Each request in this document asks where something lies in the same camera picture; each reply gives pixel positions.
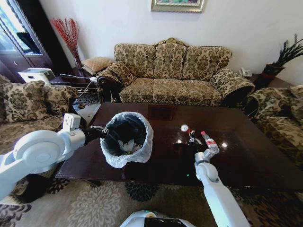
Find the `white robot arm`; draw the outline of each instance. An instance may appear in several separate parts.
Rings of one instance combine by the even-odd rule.
[[[202,143],[195,137],[195,131],[187,125],[181,126],[182,131],[190,136],[189,146],[195,154],[196,176],[204,186],[204,195],[218,226],[249,227],[242,210],[230,190],[221,182],[216,167],[209,163],[210,159],[219,153],[216,142],[204,131],[201,132],[208,149],[201,152]]]
[[[39,130],[23,136],[14,150],[0,155],[0,200],[9,195],[16,183],[30,173],[42,173],[70,158],[74,151],[96,138],[104,138],[102,127],[78,129],[80,116],[66,113],[58,133]]]

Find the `trash can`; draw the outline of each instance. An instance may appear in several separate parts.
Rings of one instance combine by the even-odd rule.
[[[122,112],[116,114],[106,125],[108,135],[101,139],[106,161],[115,168],[127,162],[149,160],[152,154],[153,129],[142,114]]]

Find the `framed picture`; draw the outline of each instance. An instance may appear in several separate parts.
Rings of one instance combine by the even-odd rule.
[[[202,13],[204,0],[151,0],[152,11]]]

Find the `cabinet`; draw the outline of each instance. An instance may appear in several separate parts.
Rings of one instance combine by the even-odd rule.
[[[0,73],[24,83],[18,72],[30,67],[72,71],[39,0],[0,0]]]

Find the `dark wooden table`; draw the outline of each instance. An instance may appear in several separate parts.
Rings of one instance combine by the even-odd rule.
[[[100,140],[75,151],[56,177],[94,181],[139,181],[201,185],[196,179],[194,156],[182,124],[204,130],[220,148],[212,158],[222,182],[234,188],[303,191],[303,172],[293,165],[238,109],[196,106],[158,106],[103,103],[92,125],[105,126],[123,111],[141,113],[154,130],[151,158],[113,168],[105,160]]]
[[[259,74],[252,74],[252,77],[247,78],[247,79],[249,79],[251,82],[254,82],[257,79],[258,75]],[[276,78],[273,79],[273,81],[270,82],[268,87],[289,87],[291,85],[292,84],[287,83],[286,81],[281,80],[281,79],[276,77]]]

